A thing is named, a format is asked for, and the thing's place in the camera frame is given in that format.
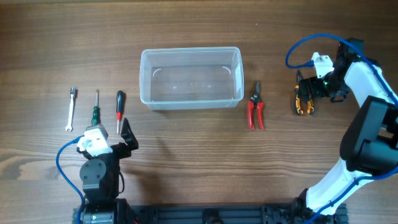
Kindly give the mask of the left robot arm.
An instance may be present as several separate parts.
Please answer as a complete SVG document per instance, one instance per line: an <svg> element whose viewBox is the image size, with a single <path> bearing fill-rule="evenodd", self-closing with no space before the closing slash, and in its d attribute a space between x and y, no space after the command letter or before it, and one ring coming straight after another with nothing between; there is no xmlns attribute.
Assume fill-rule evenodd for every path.
<svg viewBox="0 0 398 224"><path fill-rule="evenodd" d="M88 127L78 140L76 151L87 161L80 169L83 182L83 205L73 211L73 223L139 223L140 219L125 198L118 195L124 191L124 177L120 160L131 157L139 148L129 121L124 119L121 128L124 142L110 146L108 133L101 124Z"/></svg>

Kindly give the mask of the clear plastic storage container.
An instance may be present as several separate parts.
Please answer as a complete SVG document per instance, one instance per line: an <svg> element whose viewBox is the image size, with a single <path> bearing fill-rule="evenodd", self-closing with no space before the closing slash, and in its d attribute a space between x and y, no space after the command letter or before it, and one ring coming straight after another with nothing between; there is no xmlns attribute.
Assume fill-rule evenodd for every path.
<svg viewBox="0 0 398 224"><path fill-rule="evenodd" d="M241 52L237 47L146 49L139 86L150 110L234 108L244 97Z"/></svg>

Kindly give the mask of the red handled pruning snips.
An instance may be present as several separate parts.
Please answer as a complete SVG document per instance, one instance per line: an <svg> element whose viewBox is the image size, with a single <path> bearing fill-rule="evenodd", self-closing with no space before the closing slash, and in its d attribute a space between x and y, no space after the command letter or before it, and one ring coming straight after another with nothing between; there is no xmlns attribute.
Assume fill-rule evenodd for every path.
<svg viewBox="0 0 398 224"><path fill-rule="evenodd" d="M264 102L260 96L261 93L261 82L258 81L256 83L256 87L254 89L254 93L251 95L248 101L248 125L249 129L255 129L254 127L254 116L253 111L257 112L257 119L259 123L259 127L265 130L264 121L263 121L263 109Z"/></svg>

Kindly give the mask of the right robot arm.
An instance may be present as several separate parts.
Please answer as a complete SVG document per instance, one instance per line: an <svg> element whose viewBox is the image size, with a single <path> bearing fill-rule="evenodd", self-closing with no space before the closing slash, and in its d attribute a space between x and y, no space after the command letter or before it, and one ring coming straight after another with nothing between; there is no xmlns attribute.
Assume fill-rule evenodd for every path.
<svg viewBox="0 0 398 224"><path fill-rule="evenodd" d="M363 54L364 42L332 34L339 42L335 60L315 52L303 64L316 75L297 74L294 110L313 114L313 101L327 97L332 103L345 101L353 93L359 111L340 143L340 158L319 183L294 199L290 219L304 223L328 222L338 207L362 186L397 174L397 95L382 75L377 61Z"/></svg>

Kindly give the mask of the black red handled screwdriver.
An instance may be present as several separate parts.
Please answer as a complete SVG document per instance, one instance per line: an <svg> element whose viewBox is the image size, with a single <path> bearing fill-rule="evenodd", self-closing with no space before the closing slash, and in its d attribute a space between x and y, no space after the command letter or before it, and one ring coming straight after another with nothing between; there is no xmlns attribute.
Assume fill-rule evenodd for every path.
<svg viewBox="0 0 398 224"><path fill-rule="evenodd" d="M119 134L120 126L121 126L121 119L123 116L124 111L124 102L125 102L125 92L119 90L116 95L116 133Z"/></svg>

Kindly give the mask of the orange black needle nose pliers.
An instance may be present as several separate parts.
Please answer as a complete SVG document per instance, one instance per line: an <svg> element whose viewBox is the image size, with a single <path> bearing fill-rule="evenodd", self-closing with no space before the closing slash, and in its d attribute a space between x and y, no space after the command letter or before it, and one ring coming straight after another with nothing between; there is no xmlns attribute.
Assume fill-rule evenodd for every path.
<svg viewBox="0 0 398 224"><path fill-rule="evenodd" d="M295 92L295 104L294 104L294 109L295 109L295 113L296 113L297 115L302 115L302 114L303 114L303 109L301 108L301 104L304 103L304 102L301 100L301 97L300 97L299 80L300 80L300 79L304 79L304 77L302 76L300 70L297 71L296 77L297 77L297 84L296 84L296 86L295 86L295 88L294 88L294 92Z"/></svg>

